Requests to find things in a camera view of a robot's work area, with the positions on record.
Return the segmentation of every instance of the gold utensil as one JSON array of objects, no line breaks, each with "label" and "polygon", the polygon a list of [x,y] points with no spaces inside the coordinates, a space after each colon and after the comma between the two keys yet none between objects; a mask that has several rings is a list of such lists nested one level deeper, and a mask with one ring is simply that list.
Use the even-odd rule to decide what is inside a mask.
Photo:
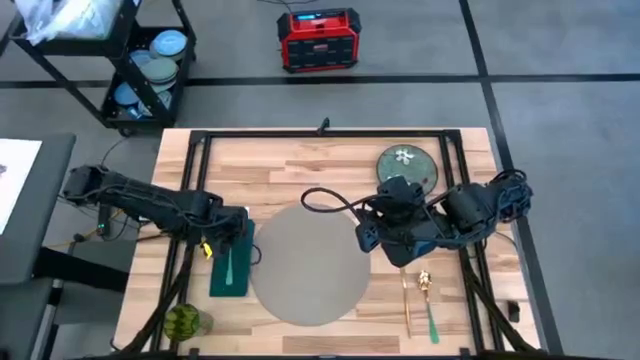
[{"label": "gold utensil", "polygon": [[438,330],[436,329],[436,322],[433,320],[433,315],[431,314],[431,302],[429,301],[429,290],[432,283],[431,274],[422,270],[420,272],[420,276],[418,276],[418,287],[424,293],[424,301],[427,303],[427,316],[429,317],[429,336],[431,337],[431,343],[437,344],[440,342],[440,337],[438,336]]},{"label": "gold utensil", "polygon": [[402,294],[404,297],[404,321],[407,325],[407,334],[411,339],[411,309],[409,309],[409,286],[407,285],[406,272],[404,268],[400,269],[400,278],[402,279]]}]

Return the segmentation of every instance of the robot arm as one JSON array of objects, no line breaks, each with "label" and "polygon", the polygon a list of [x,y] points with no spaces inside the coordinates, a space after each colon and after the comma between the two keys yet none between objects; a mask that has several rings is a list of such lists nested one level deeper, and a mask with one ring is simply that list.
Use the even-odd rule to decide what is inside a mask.
[{"label": "robot arm", "polygon": [[[149,219],[174,238],[203,238],[214,256],[227,253],[246,229],[245,208],[224,206],[221,197],[195,190],[172,191],[127,178],[101,166],[71,170],[62,191],[76,206],[108,204],[138,220]],[[191,236],[197,232],[200,236]]]},{"label": "robot arm", "polygon": [[[401,176],[382,183],[377,195],[352,204],[323,188],[309,189],[302,195],[305,208],[327,212],[305,203],[306,197],[314,192],[329,193],[343,201],[344,207],[330,211],[350,209],[355,214],[360,221],[356,227],[360,249],[370,252],[380,244],[397,267],[436,247],[455,250],[481,241],[495,231],[498,221],[508,223],[526,215],[533,195],[526,175],[519,170],[504,171],[485,186],[457,185],[428,203],[422,186],[408,184]],[[362,208],[355,209],[357,204],[362,204]]]}]

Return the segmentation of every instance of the gray table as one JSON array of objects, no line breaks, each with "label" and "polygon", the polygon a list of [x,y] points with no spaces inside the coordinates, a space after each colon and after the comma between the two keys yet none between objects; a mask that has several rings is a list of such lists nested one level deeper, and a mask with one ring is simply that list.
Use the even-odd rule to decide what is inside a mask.
[{"label": "gray table", "polygon": [[5,231],[0,235],[0,285],[31,279],[76,137],[42,140]]},{"label": "gray table", "polygon": [[74,135],[42,140],[5,231],[0,235],[0,348],[29,359],[49,301],[53,279],[32,279],[58,191],[76,141]]}]

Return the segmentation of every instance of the white flower on plate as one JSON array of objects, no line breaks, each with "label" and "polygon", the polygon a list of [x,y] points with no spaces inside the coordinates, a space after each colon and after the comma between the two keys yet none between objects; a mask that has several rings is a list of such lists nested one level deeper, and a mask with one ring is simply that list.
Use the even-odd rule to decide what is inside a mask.
[{"label": "white flower on plate", "polygon": [[403,164],[409,165],[411,159],[413,159],[415,155],[410,154],[409,150],[402,149],[396,151],[396,161],[402,161]]}]

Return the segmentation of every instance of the gold spoon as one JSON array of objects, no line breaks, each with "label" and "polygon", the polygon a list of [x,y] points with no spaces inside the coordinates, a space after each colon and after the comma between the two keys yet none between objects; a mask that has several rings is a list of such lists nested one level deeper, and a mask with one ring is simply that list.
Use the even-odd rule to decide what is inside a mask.
[{"label": "gold spoon", "polygon": [[440,342],[440,337],[438,336],[438,330],[436,329],[436,322],[433,320],[433,315],[431,314],[431,303],[429,302],[429,289],[431,288],[432,283],[431,274],[422,270],[420,272],[420,276],[418,276],[418,287],[424,293],[424,300],[427,303],[427,316],[429,317],[429,336],[431,337],[431,343],[437,344]]}]

